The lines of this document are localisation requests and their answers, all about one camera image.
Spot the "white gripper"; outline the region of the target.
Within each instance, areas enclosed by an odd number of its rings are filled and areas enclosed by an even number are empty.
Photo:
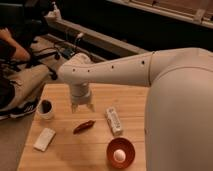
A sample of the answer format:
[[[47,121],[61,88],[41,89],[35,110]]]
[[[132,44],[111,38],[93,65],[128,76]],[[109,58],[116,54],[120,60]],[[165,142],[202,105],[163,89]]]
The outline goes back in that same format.
[[[74,104],[71,105],[72,113],[76,113],[77,105],[84,104],[88,104],[87,107],[92,112],[95,112],[94,105],[90,103],[92,99],[92,92],[88,83],[70,85],[69,88],[71,102]]]

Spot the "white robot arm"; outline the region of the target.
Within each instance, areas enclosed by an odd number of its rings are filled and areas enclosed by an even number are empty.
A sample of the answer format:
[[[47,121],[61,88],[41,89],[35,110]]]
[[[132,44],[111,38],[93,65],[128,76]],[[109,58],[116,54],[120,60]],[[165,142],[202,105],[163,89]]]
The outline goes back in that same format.
[[[169,49],[99,63],[77,53],[58,74],[75,105],[90,101],[91,83],[147,87],[147,171],[213,171],[213,52]]]

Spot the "person's forearm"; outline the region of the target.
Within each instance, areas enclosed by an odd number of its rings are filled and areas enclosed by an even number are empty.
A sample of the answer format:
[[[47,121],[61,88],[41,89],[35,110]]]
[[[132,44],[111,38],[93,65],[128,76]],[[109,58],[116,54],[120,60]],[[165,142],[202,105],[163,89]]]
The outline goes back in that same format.
[[[21,61],[30,59],[30,54],[13,39],[7,28],[0,29],[0,56]]]

